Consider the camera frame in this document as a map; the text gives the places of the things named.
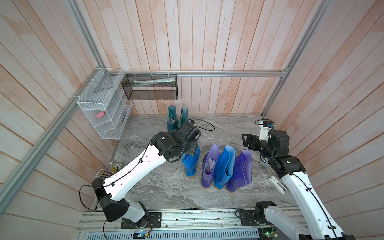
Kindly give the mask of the teal rain boot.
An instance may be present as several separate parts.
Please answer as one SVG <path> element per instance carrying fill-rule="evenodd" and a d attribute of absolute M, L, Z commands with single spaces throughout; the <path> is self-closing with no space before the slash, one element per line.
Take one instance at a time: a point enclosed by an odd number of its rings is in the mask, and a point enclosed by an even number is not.
<path fill-rule="evenodd" d="M 189 110 L 187 107 L 182 107 L 180 122 L 179 122 L 179 128 L 181 128 L 183 126 L 184 122 L 188 120 L 188 112 L 189 112 Z"/>
<path fill-rule="evenodd" d="M 177 108 L 174 105 L 168 108 L 167 129 L 168 131 L 177 130 L 179 127 L 179 121 L 177 118 Z"/>

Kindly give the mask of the blue rain boot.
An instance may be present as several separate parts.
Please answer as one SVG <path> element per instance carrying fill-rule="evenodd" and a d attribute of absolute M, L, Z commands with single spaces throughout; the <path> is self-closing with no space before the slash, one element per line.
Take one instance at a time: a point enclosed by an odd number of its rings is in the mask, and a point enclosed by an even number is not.
<path fill-rule="evenodd" d="M 232 146 L 225 146 L 216 167 L 214 180 L 217 189 L 222 189 L 233 176 L 235 160 L 235 149 Z"/>
<path fill-rule="evenodd" d="M 196 167 L 197 167 L 199 156 L 200 156 L 199 145 L 197 145 L 195 154 L 193 156 L 188 155 L 188 154 L 182 155 L 182 162 L 185 166 L 185 172 L 189 178 L 194 177 L 196 174 Z"/>

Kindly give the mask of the purple rain boot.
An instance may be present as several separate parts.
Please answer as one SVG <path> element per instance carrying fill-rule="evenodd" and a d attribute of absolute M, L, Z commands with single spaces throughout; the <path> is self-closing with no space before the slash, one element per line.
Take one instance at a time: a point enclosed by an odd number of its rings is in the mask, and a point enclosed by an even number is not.
<path fill-rule="evenodd" d="M 253 155 L 249 150 L 242 150 L 236 157 L 233 176 L 226 184 L 229 192 L 233 193 L 252 182 L 252 158 Z"/>
<path fill-rule="evenodd" d="M 208 189 L 213 181 L 216 172 L 217 161 L 220 156 L 220 147 L 213 144 L 203 160 L 202 186 Z"/>

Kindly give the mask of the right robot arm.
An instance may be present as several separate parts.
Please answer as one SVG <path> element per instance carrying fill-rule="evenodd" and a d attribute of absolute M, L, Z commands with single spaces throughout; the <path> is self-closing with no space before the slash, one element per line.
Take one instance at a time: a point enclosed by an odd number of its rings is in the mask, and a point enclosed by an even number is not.
<path fill-rule="evenodd" d="M 289 154 L 290 137 L 285 131 L 262 128 L 260 135 L 243 134 L 243 145 L 260 152 L 288 187 L 306 221 L 306 226 L 284 213 L 274 202 L 258 202 L 255 222 L 273 225 L 291 240 L 353 240 L 336 223 L 313 188 L 301 161 Z"/>

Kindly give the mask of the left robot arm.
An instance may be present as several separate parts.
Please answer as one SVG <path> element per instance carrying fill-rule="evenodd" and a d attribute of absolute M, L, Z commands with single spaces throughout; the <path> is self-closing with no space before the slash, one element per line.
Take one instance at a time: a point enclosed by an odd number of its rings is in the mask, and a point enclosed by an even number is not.
<path fill-rule="evenodd" d="M 165 162 L 177 162 L 183 155 L 193 156 L 201 134 L 195 122 L 187 120 L 179 129 L 156 134 L 145 150 L 116 174 L 104 180 L 96 178 L 92 182 L 92 188 L 107 221 L 121 219 L 130 221 L 137 228 L 144 227 L 149 213 L 142 203 L 127 198 L 127 193 L 137 182 Z"/>

